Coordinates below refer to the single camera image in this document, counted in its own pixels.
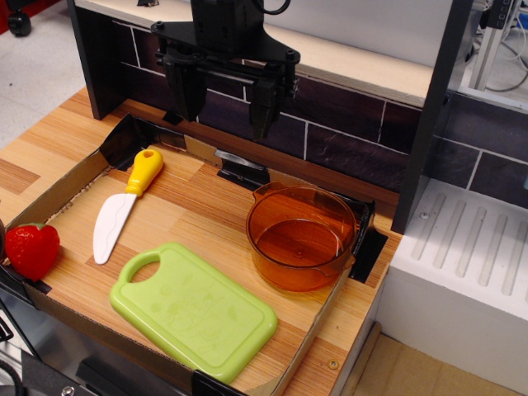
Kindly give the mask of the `metal robot base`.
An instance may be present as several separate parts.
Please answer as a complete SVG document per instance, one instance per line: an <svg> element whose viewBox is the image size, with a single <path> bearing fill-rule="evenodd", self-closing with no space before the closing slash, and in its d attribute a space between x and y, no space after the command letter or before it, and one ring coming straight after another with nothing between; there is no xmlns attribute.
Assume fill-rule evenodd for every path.
<svg viewBox="0 0 528 396"><path fill-rule="evenodd" d="M1 301L24 343L46 365L97 395L184 395L185 392L88 335L37 309L23 286L1 272Z"/></svg>

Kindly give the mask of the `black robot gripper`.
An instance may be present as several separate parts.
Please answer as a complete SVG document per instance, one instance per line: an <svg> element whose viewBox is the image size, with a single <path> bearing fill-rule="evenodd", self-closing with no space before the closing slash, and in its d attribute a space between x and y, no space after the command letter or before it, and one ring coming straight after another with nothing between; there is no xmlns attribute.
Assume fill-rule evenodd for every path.
<svg viewBox="0 0 528 396"><path fill-rule="evenodd" d="M190 21L156 21L156 56L163 66L175 112L195 121L205 105L207 76L251 88L253 139L266 138L285 98L298 91L295 68L300 53L271 37L266 16L290 6L270 9L263 1L192 1Z"/></svg>

